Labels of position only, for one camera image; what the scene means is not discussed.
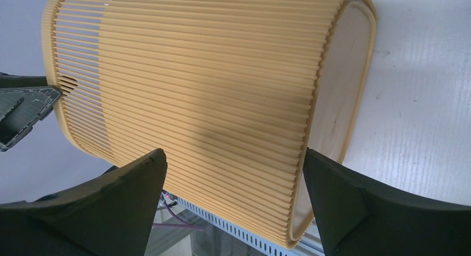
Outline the yellow slatted waste bin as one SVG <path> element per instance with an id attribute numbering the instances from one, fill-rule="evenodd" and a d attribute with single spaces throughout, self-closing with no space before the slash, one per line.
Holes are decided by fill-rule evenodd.
<path id="1" fill-rule="evenodd" d="M 305 153 L 343 161 L 376 29 L 372 0 L 48 0 L 41 31 L 75 147 L 118 167 L 163 149 L 166 191 L 291 249 Z"/>

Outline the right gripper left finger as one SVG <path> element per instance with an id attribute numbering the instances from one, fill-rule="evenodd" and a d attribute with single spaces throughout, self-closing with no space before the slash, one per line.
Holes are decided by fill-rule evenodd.
<path id="1" fill-rule="evenodd" d="M 143 255 L 167 174 L 156 149 L 34 202 L 1 205 L 2 255 Z"/>

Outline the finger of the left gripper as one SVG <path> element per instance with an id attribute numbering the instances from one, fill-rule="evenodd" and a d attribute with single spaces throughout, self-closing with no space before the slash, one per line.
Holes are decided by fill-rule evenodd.
<path id="1" fill-rule="evenodd" d="M 60 89 L 45 76 L 1 73 L 1 151 L 14 147 L 47 117 L 60 99 Z"/>

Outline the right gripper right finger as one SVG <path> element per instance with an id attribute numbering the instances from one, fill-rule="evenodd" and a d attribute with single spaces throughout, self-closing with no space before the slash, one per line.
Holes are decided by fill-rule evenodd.
<path id="1" fill-rule="evenodd" d="M 325 255 L 469 255 L 470 207 L 415 195 L 309 149 L 304 180 Z"/>

